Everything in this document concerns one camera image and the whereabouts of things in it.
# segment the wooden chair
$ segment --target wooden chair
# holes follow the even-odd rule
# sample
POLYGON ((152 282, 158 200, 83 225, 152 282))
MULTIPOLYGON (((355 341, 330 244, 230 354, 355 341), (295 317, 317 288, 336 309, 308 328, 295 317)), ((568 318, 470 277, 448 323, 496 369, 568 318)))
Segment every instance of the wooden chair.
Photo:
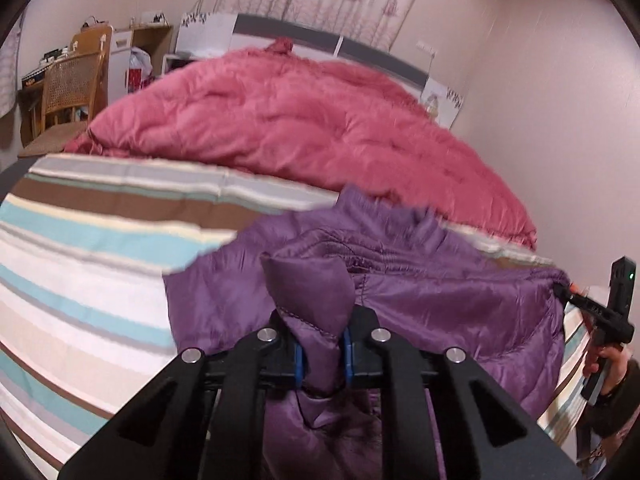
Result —
POLYGON ((104 61, 102 63, 102 75, 98 83, 98 91, 95 95, 95 114, 107 107, 109 93, 109 56, 111 53, 111 38, 113 27, 108 23, 98 23, 78 32, 69 45, 69 50, 75 54, 90 54, 92 52, 102 52, 104 61))
POLYGON ((94 118, 95 97, 100 84, 104 53, 72 55, 47 70, 42 93, 43 132, 18 156, 61 152, 65 144, 81 133, 94 118), (77 120, 85 107, 86 120, 77 120))

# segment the striped bedsheet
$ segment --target striped bedsheet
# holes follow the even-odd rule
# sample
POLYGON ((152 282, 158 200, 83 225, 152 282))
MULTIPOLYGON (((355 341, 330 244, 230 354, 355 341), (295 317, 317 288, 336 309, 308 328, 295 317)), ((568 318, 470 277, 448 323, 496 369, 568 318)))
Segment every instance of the striped bedsheet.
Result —
MULTIPOLYGON (((181 162, 64 154, 36 162, 0 205, 0 408, 44 475, 55 478, 175 356, 162 272, 228 243, 261 214, 336 197, 181 162)), ((465 235, 493 257, 536 261, 465 235)), ((584 407, 588 335, 572 306, 564 325, 558 390, 540 418, 557 442, 584 407)))

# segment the pink wall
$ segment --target pink wall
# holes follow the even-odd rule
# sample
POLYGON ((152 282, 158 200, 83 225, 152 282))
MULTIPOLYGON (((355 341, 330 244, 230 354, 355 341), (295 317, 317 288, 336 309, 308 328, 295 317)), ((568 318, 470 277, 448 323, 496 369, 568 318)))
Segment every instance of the pink wall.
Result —
POLYGON ((573 280, 607 285, 614 259, 640 262, 640 48, 608 1, 503 0, 453 131, 573 280))
POLYGON ((415 0, 391 54, 428 70, 431 57, 416 48, 418 40, 437 54, 431 75, 458 92, 465 92, 476 55, 498 17, 501 0, 415 0))

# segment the plastic bag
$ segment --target plastic bag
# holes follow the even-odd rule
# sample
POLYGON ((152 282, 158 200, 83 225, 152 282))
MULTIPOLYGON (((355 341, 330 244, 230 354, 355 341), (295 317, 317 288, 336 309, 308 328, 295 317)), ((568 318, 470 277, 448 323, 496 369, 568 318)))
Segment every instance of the plastic bag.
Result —
POLYGON ((151 56, 141 48, 132 47, 127 74, 127 91, 131 94, 145 88, 152 81, 151 56))
POLYGON ((129 68, 142 70, 142 79, 148 79, 154 68, 151 66, 151 56, 136 46, 131 48, 129 68))

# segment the chair seat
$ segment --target chair seat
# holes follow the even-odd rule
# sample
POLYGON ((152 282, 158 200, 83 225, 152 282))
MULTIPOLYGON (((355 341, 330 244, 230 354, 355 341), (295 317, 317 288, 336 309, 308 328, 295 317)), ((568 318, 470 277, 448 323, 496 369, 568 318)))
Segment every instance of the chair seat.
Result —
POLYGON ((77 121, 75 123, 56 124, 47 128, 18 153, 18 157, 60 153, 70 140, 75 139, 86 130, 86 124, 86 121, 77 121))

